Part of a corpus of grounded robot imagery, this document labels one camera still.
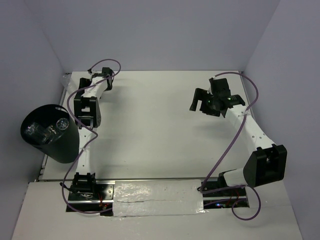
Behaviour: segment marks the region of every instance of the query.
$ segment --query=wall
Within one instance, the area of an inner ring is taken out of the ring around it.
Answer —
[[[67,71],[244,70],[279,0],[25,0]]]
[[[11,239],[29,181],[43,154],[23,142],[20,125],[40,105],[58,103],[63,70],[22,0],[0,1],[0,232]]]
[[[319,9],[281,0],[245,69],[260,89],[257,121],[288,150],[284,183],[305,240],[320,239]]]

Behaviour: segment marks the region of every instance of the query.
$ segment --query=trash can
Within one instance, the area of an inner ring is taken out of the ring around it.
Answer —
[[[71,163],[79,154],[78,127],[63,106],[48,104],[33,110],[20,133],[24,141],[59,163]]]

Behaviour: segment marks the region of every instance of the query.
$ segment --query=plastic wrap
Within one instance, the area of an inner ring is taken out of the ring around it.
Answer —
[[[116,181],[114,216],[194,215],[204,213],[200,180]]]

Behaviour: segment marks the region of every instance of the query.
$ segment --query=white table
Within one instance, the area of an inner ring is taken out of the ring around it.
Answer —
[[[190,112],[195,88],[209,87],[218,71],[127,71],[100,100],[102,124],[93,143],[100,179],[203,178],[226,149],[235,130],[222,117]],[[74,72],[73,80],[85,77]],[[241,79],[226,75],[231,92],[246,95]],[[239,139],[214,174],[243,167],[249,154]],[[47,159],[43,180],[29,184],[14,240],[179,240],[259,239],[301,240],[301,234],[282,181],[257,187],[262,209],[251,221],[236,219],[231,209],[204,214],[145,217],[101,217],[65,212],[61,180],[69,164]],[[258,201],[247,190],[252,216]]]
[[[220,71],[122,71],[99,100],[102,116],[92,143],[97,179],[203,178],[236,130],[221,117],[189,111],[196,88],[208,89]],[[73,72],[79,85],[87,72]],[[232,94],[247,102],[240,76],[225,75]],[[63,106],[66,107],[67,93]],[[241,139],[213,174],[242,168],[249,153]],[[70,164],[48,158],[42,180],[61,180]]]

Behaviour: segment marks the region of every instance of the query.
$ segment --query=gray wall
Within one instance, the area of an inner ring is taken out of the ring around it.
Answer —
[[[305,240],[320,239],[319,9],[281,0],[245,69],[260,89],[257,121],[288,150],[284,183]]]
[[[279,0],[25,0],[67,71],[244,70]]]
[[[0,9],[0,238],[9,240],[43,159],[21,139],[20,124],[36,107],[59,102],[63,70],[22,0],[2,0]]]

